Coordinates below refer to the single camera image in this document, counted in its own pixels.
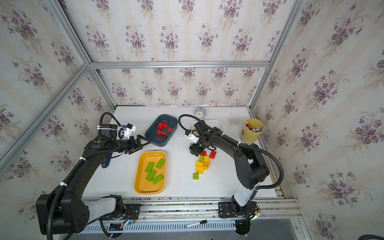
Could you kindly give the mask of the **yellow lego brick pile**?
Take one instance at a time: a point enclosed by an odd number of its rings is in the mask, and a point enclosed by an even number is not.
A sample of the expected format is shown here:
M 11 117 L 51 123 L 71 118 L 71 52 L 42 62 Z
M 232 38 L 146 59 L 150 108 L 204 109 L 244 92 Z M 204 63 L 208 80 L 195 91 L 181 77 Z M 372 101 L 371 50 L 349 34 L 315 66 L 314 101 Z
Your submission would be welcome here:
M 203 166 L 196 167 L 196 173 L 202 175 L 204 173 L 204 167 Z

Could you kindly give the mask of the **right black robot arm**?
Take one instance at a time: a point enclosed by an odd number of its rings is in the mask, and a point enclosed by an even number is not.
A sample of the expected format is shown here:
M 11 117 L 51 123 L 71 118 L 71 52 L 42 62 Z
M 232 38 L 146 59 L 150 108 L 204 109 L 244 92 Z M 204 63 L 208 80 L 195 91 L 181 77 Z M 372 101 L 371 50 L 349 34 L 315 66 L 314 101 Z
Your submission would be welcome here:
M 274 189 L 281 185 L 285 173 L 283 166 L 271 153 L 259 148 L 256 144 L 245 144 L 231 138 L 217 127 L 211 127 L 205 121 L 189 114 L 182 114 L 178 118 L 180 127 L 186 137 L 192 141 L 190 153 L 200 156 L 208 147 L 220 149 L 229 155 L 235 163 L 236 175 L 240 186 L 232 196 L 233 211 L 238 215 L 245 211 L 259 190 Z M 264 156 L 269 157 L 279 169 L 279 178 L 275 183 L 262 185 L 270 175 L 270 169 Z

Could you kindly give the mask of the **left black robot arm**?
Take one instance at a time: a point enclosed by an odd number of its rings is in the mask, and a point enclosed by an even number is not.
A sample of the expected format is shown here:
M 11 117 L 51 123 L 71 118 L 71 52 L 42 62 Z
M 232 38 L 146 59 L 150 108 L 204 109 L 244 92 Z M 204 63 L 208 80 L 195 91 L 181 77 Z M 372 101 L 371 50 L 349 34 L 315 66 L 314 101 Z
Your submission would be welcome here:
M 114 125 L 104 125 L 106 115 L 106 112 L 101 115 L 97 137 L 86 145 L 70 173 L 50 194 L 43 194 L 36 201 L 40 230 L 48 240 L 61 234 L 69 238 L 103 216 L 122 217 L 127 212 L 119 195 L 103 197 L 92 205 L 82 201 L 84 190 L 93 174 L 113 153 L 131 155 L 151 143 L 141 135 L 119 139 L 120 132 L 131 133 L 135 127 L 131 124 L 121 125 L 119 121 Z

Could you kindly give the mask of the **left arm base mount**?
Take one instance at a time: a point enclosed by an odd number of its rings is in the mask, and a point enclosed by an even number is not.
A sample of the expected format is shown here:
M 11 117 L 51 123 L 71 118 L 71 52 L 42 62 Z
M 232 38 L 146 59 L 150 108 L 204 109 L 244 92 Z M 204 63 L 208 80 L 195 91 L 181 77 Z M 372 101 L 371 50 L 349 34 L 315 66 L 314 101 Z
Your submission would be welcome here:
M 140 204 L 124 204 L 122 213 L 111 213 L 102 217 L 103 221 L 128 221 L 138 220 Z

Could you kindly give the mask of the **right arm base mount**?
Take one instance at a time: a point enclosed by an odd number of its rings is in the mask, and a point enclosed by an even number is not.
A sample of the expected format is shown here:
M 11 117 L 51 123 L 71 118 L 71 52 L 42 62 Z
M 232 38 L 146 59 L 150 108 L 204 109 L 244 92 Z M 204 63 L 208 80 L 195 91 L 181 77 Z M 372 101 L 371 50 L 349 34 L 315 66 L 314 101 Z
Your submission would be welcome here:
M 238 218 L 235 208 L 231 202 L 218 203 L 218 217 L 220 219 Z

